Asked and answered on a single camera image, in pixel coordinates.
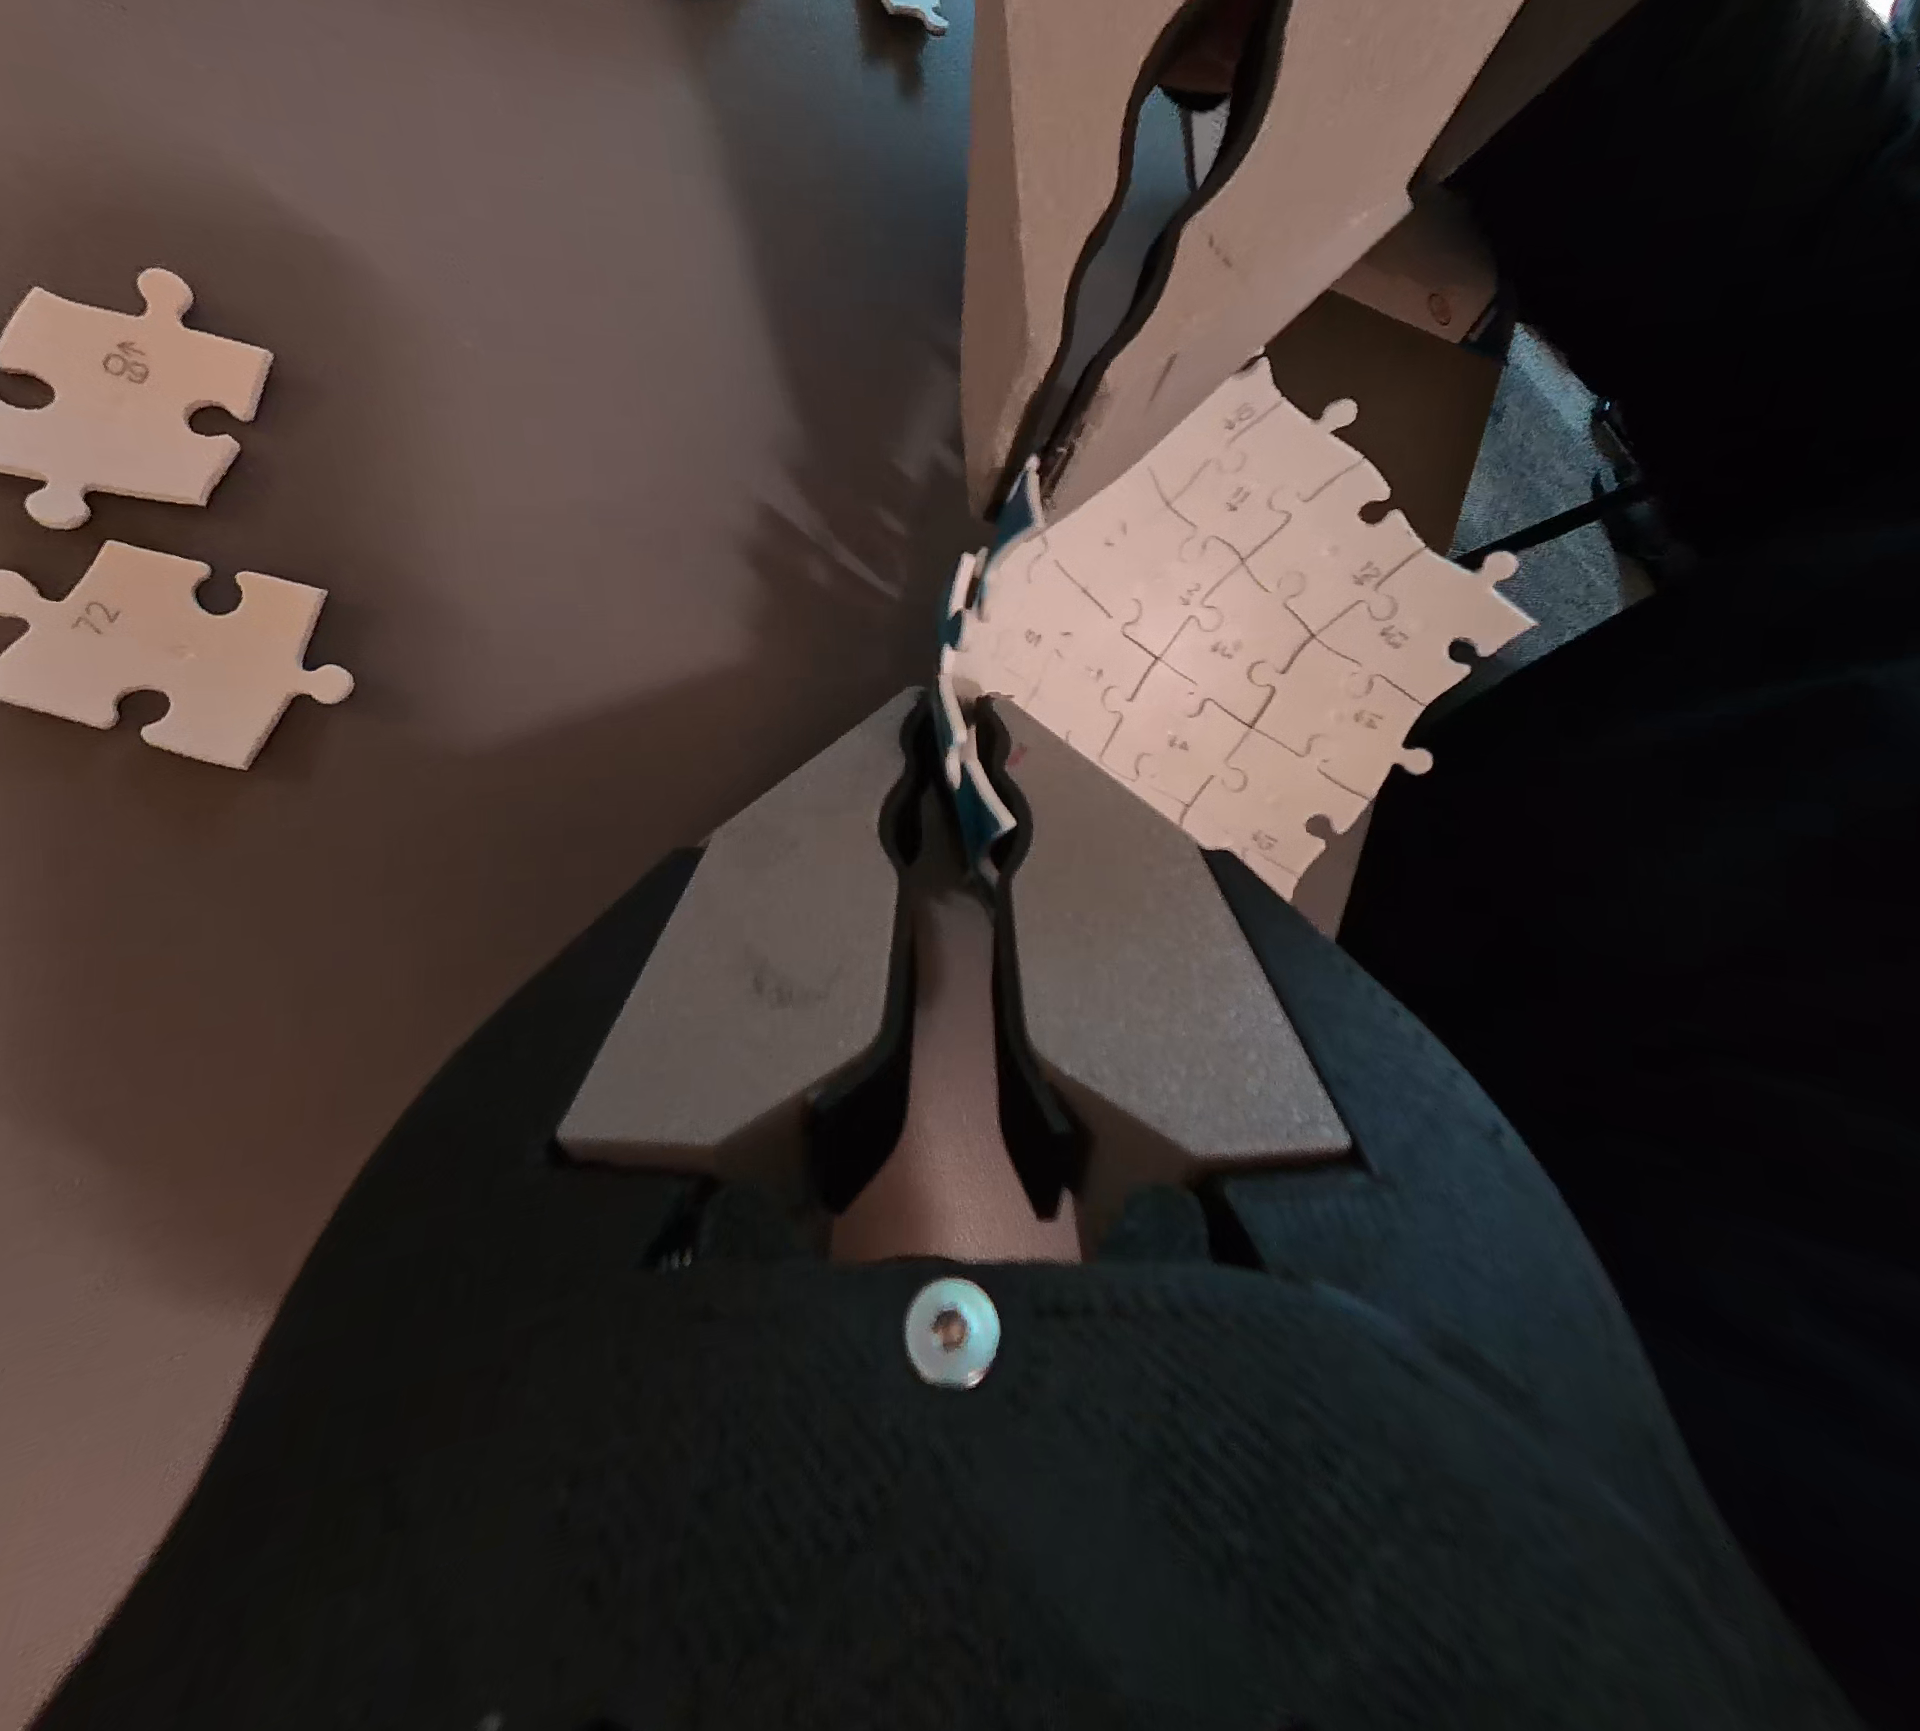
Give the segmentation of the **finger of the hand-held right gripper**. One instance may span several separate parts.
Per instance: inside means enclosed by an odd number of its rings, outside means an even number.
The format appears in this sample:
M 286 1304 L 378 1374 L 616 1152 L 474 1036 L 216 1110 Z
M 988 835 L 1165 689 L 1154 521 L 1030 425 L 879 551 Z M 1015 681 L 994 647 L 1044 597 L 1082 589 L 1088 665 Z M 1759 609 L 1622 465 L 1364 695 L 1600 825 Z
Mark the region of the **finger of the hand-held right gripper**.
M 972 0 L 962 439 L 987 515 L 1034 447 L 1156 83 L 1234 85 L 1271 0 Z
M 1199 195 L 1085 375 L 1050 489 L 1132 469 L 1411 209 L 1524 0 L 1281 0 Z

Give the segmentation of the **person's dark-clothed torso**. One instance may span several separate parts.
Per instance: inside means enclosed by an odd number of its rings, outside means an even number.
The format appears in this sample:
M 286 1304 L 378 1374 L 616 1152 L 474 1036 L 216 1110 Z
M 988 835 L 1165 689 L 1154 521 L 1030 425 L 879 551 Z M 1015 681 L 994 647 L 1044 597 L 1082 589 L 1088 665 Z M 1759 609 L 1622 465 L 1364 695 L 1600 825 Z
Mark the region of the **person's dark-clothed torso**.
M 1916 1726 L 1916 411 L 1807 425 L 1687 535 L 1436 717 L 1342 938 L 1562 1188 L 1861 1714 Z

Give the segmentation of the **partly built puzzle ball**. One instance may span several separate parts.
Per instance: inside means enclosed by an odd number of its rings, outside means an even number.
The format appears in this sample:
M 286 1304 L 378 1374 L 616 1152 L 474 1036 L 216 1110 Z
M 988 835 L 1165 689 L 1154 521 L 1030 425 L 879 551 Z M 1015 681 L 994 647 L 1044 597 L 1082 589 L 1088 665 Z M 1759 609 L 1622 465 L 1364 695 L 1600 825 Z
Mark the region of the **partly built puzzle ball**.
M 1293 898 L 1315 821 L 1348 831 L 1424 773 L 1420 715 L 1535 627 L 1502 593 L 1515 553 L 1456 563 L 1399 507 L 1364 517 L 1389 483 L 1342 437 L 1356 417 L 1311 417 L 1258 357 L 1072 509 L 1029 455 L 952 575 L 936 677 L 972 727 L 1012 701 Z

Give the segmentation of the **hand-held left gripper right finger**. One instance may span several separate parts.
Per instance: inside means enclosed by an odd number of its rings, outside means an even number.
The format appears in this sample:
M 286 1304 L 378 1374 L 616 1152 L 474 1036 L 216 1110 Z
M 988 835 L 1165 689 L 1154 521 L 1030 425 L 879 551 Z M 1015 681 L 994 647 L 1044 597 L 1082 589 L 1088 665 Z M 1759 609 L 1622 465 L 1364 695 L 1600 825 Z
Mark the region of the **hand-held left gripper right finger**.
M 1352 1136 L 1202 849 L 1009 699 L 978 741 L 994 853 L 998 1118 L 1041 1216 L 1333 1164 Z

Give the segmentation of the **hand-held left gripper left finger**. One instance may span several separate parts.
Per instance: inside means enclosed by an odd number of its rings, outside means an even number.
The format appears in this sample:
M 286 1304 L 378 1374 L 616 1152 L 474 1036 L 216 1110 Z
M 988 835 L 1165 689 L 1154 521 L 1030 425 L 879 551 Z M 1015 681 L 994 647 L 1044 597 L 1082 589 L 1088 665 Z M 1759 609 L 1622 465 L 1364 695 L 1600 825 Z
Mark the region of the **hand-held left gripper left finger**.
M 922 713 L 901 689 L 709 837 L 559 1124 L 571 1158 L 844 1206 L 851 1094 L 910 1004 L 885 819 Z

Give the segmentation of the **person's right forearm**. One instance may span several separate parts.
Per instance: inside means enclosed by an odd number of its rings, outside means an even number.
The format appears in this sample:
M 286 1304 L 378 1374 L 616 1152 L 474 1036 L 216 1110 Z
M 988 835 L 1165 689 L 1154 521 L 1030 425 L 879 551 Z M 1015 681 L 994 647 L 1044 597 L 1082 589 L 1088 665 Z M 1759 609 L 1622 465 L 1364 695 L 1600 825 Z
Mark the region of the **person's right forearm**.
M 1916 555 L 1916 61 L 1863 0 L 1644 0 L 1459 185 L 1700 555 Z

